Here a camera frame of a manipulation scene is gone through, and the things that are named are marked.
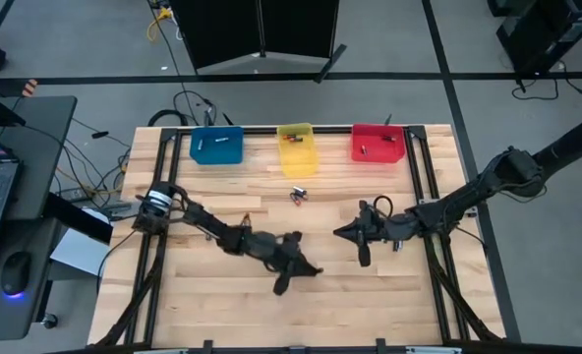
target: floor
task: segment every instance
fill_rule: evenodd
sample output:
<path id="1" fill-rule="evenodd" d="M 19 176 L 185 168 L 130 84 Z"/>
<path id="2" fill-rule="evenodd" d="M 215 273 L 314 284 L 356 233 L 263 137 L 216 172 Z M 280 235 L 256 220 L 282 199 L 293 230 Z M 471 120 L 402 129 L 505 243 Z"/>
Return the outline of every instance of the floor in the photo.
<path id="1" fill-rule="evenodd" d="M 427 0 L 342 0 L 337 42 L 348 50 L 333 72 L 439 73 L 432 32 L 425 19 Z M 452 73 L 506 73 L 509 62 L 495 38 L 500 19 L 483 0 L 431 0 Z M 75 80 L 42 85 L 37 95 L 71 94 L 79 99 L 76 118 L 128 141 L 137 126 L 172 106 L 179 84 L 158 77 L 176 74 L 162 40 L 150 43 L 145 30 L 151 14 L 144 0 L 17 1 L 0 29 L 9 65 L 0 79 L 155 77 L 155 84 L 79 85 Z M 188 55 L 165 24 L 182 75 L 193 74 Z M 582 72 L 582 42 L 564 61 Z M 322 62 L 254 59 L 213 68 L 209 74 L 315 72 Z M 582 88 L 582 80 L 574 82 Z M 381 122 L 465 125 L 462 151 L 481 169 L 509 145 L 536 151 L 582 121 L 582 95 L 559 83 L 559 99 L 519 101 L 510 80 L 454 81 L 460 112 L 449 103 L 444 82 L 433 80 L 326 80 L 187 84 L 212 99 L 236 124 L 314 124 Z M 530 95 L 553 94 L 553 82 L 540 81 Z M 167 119 L 164 124 L 176 122 Z M 116 164 L 120 147 L 94 141 L 74 125 L 69 139 L 101 171 Z M 73 184 L 62 180 L 64 187 Z M 582 345 L 582 160 L 559 172 L 549 192 L 527 205 L 503 196 L 490 211 L 509 295 L 522 340 Z M 95 294 L 92 279 L 56 283 L 49 311 L 61 324 L 36 324 L 27 338 L 0 342 L 0 352 L 43 353 L 86 343 Z"/>

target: small object in bin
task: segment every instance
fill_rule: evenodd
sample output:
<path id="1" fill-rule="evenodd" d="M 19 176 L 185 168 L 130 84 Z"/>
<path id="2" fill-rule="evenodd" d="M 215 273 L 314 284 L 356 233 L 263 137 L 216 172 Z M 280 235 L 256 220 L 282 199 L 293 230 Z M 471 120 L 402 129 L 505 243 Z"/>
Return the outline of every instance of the small object in bin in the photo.
<path id="1" fill-rule="evenodd" d="M 302 204 L 302 202 L 300 202 L 300 198 L 298 198 L 298 196 L 296 196 L 295 193 L 289 193 L 289 197 L 291 198 L 291 201 L 295 203 L 296 206 L 299 207 Z"/>
<path id="2" fill-rule="evenodd" d="M 309 197 L 307 196 L 307 191 L 297 186 L 293 186 L 293 194 L 295 194 L 299 198 L 302 198 L 305 201 L 309 199 Z"/>

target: black desk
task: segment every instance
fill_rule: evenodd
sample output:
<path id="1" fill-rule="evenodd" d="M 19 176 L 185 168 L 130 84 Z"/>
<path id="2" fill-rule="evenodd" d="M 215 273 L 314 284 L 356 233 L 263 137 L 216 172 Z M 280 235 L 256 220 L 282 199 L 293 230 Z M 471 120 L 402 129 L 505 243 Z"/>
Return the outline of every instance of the black desk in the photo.
<path id="1" fill-rule="evenodd" d="M 61 233 L 61 223 L 53 217 L 10 221 L 3 224 L 3 233 L 5 237 L 1 240 L 0 272 L 9 255 L 21 251 L 24 246 L 31 253 L 29 286 L 23 296 L 18 299 L 8 298 L 0 286 L 0 340 L 20 339 L 27 335 L 31 323 L 43 317 L 44 306 L 41 302 L 47 284 L 49 256 Z"/>
<path id="2" fill-rule="evenodd" d="M 8 97 L 0 100 L 11 108 L 18 99 Z M 15 111 L 27 121 L 28 126 L 63 142 L 76 104 L 77 99 L 72 96 L 23 98 L 18 101 Z M 6 258 L 21 250 L 23 242 L 31 237 L 28 247 L 31 273 L 25 296 L 22 299 L 8 299 L 0 286 L 0 340 L 21 339 L 29 332 L 32 322 L 41 321 L 46 308 L 52 283 L 47 276 L 51 265 L 50 254 L 61 233 L 60 221 L 105 243 L 109 243 L 112 227 L 49 193 L 62 152 L 57 142 L 24 127 L 6 128 L 0 141 L 11 148 L 24 164 L 14 191 L 15 201 L 10 205 L 0 234 L 0 271 Z M 32 236 L 28 234 L 35 227 L 39 230 Z"/>

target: yellow bin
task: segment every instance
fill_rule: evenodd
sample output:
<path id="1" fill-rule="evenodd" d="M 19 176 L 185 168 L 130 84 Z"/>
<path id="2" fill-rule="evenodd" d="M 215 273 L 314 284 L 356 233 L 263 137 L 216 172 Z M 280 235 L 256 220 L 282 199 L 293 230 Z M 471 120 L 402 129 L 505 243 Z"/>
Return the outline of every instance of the yellow bin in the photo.
<path id="1" fill-rule="evenodd" d="M 278 126 L 278 147 L 282 172 L 291 178 L 306 177 L 318 171 L 318 150 L 309 123 Z M 293 142 L 288 136 L 302 139 Z"/>

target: blue bin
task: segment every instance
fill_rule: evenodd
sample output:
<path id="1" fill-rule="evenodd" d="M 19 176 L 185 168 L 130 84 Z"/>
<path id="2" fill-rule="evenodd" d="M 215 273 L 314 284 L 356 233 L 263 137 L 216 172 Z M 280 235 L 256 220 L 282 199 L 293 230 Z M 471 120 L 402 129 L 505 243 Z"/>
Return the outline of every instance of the blue bin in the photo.
<path id="1" fill-rule="evenodd" d="M 201 165 L 241 163 L 243 135 L 242 127 L 196 128 L 191 135 L 191 158 Z"/>

